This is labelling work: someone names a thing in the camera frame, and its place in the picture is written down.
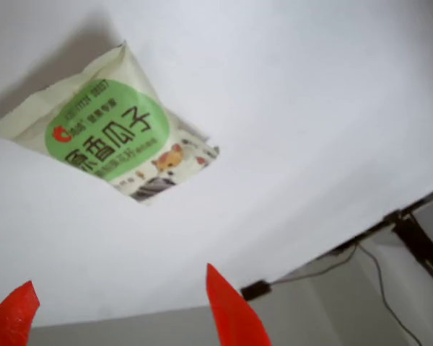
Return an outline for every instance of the green circle label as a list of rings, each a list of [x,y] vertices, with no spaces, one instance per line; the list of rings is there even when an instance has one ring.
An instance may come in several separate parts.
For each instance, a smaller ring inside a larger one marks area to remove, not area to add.
[[[170,126],[151,98],[118,81],[91,81],[67,103],[45,132],[51,156],[112,180],[154,156]]]

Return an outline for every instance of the black cable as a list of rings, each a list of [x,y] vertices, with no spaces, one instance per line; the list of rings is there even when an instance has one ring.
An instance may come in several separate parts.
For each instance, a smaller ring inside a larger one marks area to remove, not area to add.
[[[385,308],[390,312],[391,316],[398,322],[399,326],[407,333],[409,334],[412,339],[416,342],[418,346],[423,346],[421,341],[418,337],[415,336],[411,330],[406,327],[403,322],[398,318],[398,315],[394,312],[394,310],[390,307],[388,304],[387,298],[385,296],[385,289],[383,287],[383,276],[382,276],[382,268],[380,267],[380,263],[378,262],[377,258],[365,247],[363,247],[361,244],[357,245],[375,264],[375,267],[377,268],[377,274],[378,274],[378,282],[380,287],[380,294],[382,295],[383,305],[385,305]]]
[[[346,263],[348,263],[351,260],[351,258],[354,256],[354,254],[355,254],[355,252],[356,252],[356,250],[357,250],[358,247],[374,262],[375,267],[377,268],[378,281],[379,281],[379,287],[380,287],[380,294],[382,296],[383,305],[388,310],[388,312],[390,312],[391,316],[396,320],[396,322],[399,324],[399,326],[408,335],[410,335],[412,337],[412,339],[414,339],[414,341],[416,342],[416,344],[418,346],[423,346],[423,344],[421,343],[421,341],[419,340],[419,338],[416,337],[415,334],[413,332],[411,332],[411,330],[403,324],[403,322],[399,319],[398,315],[396,315],[396,313],[394,312],[394,310],[388,304],[387,297],[385,295],[385,288],[383,287],[383,276],[382,276],[382,268],[380,267],[380,263],[378,262],[378,259],[376,258],[376,256],[374,256],[369,250],[367,250],[366,248],[364,248],[360,243],[357,243],[357,244],[354,245],[353,250],[346,257],[346,259],[344,259],[343,261],[340,261],[340,262],[338,262],[338,263],[336,263],[334,265],[331,265],[330,267],[327,267],[324,270],[320,270],[319,272],[314,272],[313,274],[299,275],[299,276],[297,276],[295,278],[277,280],[277,281],[272,282],[271,285],[277,285],[279,283],[291,283],[291,282],[294,282],[294,281],[308,279],[308,278],[314,278],[316,276],[321,276],[323,274],[326,274],[327,272],[330,272],[331,270],[334,270],[335,268],[340,267],[340,266],[345,265]]]
[[[346,259],[344,259],[343,261],[340,261],[334,265],[331,265],[330,267],[327,267],[324,270],[320,270],[319,272],[314,272],[313,274],[299,275],[295,278],[280,279],[280,280],[272,282],[271,285],[277,285],[279,283],[291,283],[293,281],[313,278],[315,276],[320,276],[320,275],[326,274],[327,272],[330,272],[331,270],[334,270],[335,268],[340,267],[341,265],[348,263],[350,261],[350,259],[353,257],[354,253],[356,252],[356,249],[357,249],[357,245],[354,245],[353,251],[350,252],[350,254],[346,257]]]

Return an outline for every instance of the sunflower seed bag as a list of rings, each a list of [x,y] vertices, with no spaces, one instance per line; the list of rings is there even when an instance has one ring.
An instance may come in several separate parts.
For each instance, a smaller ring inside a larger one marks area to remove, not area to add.
[[[0,137],[138,201],[184,182],[218,154],[161,105],[127,44],[28,97],[0,121]]]

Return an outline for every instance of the snack bag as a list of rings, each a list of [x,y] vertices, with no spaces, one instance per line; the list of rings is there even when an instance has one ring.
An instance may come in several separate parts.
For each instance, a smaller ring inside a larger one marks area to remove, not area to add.
[[[161,105],[125,43],[28,97],[0,121],[0,137],[138,201],[184,182],[218,155]]]

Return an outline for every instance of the red logo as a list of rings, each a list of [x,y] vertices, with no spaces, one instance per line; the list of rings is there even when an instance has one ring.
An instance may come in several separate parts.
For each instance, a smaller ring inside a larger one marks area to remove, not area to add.
[[[69,135],[69,132],[66,131],[65,128],[63,128],[61,125],[60,126],[56,126],[53,129],[53,137],[58,141],[58,142],[69,142],[72,139],[72,136]]]

